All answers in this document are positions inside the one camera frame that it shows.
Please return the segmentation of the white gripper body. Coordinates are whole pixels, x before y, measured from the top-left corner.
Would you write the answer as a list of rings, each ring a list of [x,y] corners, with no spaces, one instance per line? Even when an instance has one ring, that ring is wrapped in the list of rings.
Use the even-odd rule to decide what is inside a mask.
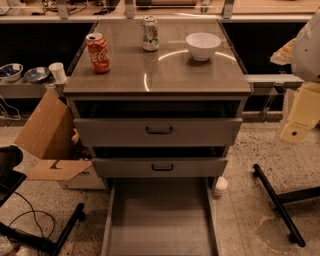
[[[320,84],[304,82],[295,92],[288,120],[313,128],[320,121]]]

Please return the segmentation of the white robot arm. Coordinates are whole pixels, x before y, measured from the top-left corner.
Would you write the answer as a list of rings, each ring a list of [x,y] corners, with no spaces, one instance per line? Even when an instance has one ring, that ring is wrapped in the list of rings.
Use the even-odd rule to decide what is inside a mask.
[[[320,121],[320,9],[270,61],[290,64],[292,74],[303,80],[278,135],[282,142],[297,144]]]

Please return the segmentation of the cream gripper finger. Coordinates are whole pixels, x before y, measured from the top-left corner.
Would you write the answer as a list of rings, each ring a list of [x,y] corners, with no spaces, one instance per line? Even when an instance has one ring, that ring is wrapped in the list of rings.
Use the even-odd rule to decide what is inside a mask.
[[[316,123],[314,121],[308,124],[285,122],[280,129],[279,138],[288,144],[298,144],[315,125]]]

